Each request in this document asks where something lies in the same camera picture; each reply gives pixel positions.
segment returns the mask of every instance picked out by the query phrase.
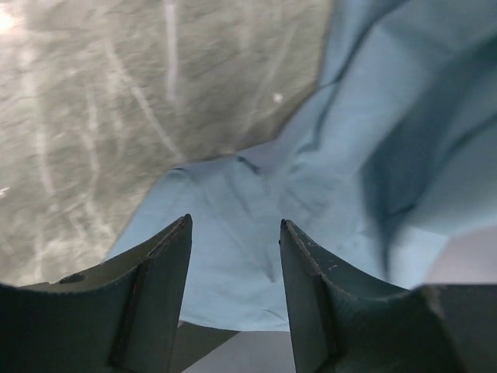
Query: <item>blue fabric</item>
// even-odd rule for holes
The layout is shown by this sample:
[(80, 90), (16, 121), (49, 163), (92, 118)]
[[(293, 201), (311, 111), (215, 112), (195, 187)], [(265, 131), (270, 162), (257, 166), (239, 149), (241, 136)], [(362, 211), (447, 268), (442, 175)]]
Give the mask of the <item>blue fabric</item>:
[(168, 172), (109, 258), (190, 213), (181, 319), (222, 329), (288, 328), (282, 218), (416, 286), (444, 238), (497, 222), (496, 19), (494, 0), (335, 0), (316, 92), (280, 136)]

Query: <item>blurry blue fabric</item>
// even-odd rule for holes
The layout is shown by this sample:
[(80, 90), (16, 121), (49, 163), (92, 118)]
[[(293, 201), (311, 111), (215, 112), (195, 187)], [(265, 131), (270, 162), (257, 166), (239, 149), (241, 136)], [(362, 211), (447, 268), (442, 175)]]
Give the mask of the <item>blurry blue fabric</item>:
[(496, 19), (495, 0), (335, 0), (315, 93), (280, 136), (169, 171), (109, 258), (191, 214), (181, 319), (222, 329), (288, 329), (282, 218), (420, 284), (444, 238), (497, 222)]

